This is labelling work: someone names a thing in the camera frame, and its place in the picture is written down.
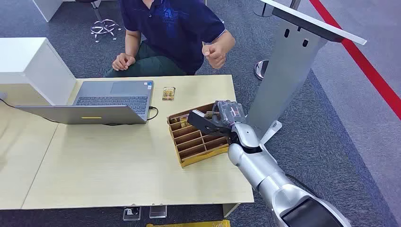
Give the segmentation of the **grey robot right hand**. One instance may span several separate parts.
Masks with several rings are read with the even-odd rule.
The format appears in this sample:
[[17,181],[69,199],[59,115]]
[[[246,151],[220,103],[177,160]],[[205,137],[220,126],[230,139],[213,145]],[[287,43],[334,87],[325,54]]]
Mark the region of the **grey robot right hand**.
[[212,114],[212,121],[226,127],[244,123],[246,119],[242,105],[236,101],[216,101],[212,111],[217,112]]

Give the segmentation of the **person's left hand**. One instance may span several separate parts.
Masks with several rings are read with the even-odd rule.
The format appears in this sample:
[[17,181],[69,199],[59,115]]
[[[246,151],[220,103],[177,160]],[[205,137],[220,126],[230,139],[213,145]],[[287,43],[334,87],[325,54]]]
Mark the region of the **person's left hand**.
[[202,48],[204,57],[214,69],[220,69],[226,62],[226,52],[223,46],[219,43],[206,44]]

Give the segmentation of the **person's right hand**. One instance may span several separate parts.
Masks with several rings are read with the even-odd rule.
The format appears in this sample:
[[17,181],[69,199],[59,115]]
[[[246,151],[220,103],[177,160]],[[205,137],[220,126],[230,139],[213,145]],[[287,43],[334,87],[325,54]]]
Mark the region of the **person's right hand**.
[[135,62],[136,60],[133,56],[125,53],[120,53],[113,61],[112,68],[115,71],[127,70]]

